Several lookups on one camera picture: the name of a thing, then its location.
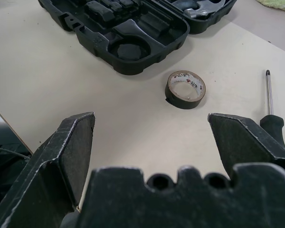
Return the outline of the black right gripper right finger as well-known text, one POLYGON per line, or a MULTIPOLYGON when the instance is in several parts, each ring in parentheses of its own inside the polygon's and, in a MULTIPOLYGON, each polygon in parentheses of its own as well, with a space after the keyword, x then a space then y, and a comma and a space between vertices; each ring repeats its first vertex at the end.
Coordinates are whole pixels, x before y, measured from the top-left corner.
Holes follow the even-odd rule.
POLYGON ((227 174, 239 163, 265 162, 285 169, 284 120, 267 115, 257 124, 250 118, 211 113, 208 115, 213 136, 227 174))

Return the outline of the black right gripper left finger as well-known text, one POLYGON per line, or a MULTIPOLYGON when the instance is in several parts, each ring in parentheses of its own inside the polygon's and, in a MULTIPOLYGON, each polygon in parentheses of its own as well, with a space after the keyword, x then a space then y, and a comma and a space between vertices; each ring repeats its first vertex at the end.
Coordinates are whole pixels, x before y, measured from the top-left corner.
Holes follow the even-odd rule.
POLYGON ((0 228, 58 228, 79 205, 95 114, 64 119, 35 151, 0 203, 0 228))

